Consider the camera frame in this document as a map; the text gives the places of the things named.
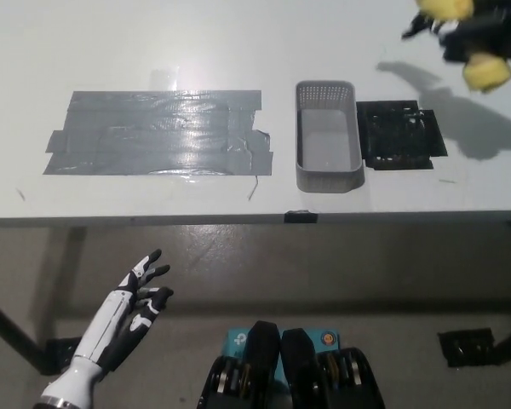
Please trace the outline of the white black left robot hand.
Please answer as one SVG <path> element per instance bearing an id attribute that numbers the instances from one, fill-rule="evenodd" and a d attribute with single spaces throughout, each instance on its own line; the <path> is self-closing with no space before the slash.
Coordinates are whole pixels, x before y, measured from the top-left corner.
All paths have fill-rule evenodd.
<path id="1" fill-rule="evenodd" d="M 153 266 L 161 255 L 157 249 L 143 257 L 108 294 L 72 356 L 72 367 L 87 366 L 105 375 L 115 371 L 138 346 L 174 294 L 168 287 L 145 287 L 169 272 L 168 265 Z"/>

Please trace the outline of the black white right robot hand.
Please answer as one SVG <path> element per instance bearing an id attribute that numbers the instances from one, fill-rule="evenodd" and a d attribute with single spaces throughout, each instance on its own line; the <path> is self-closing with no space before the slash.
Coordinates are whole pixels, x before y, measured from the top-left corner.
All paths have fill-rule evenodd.
<path id="1" fill-rule="evenodd" d="M 460 19 L 420 10 L 401 39 L 429 32 L 439 40 L 447 62 L 465 63 L 476 52 L 511 60 L 511 1 L 469 1 L 468 6 L 470 15 Z"/>

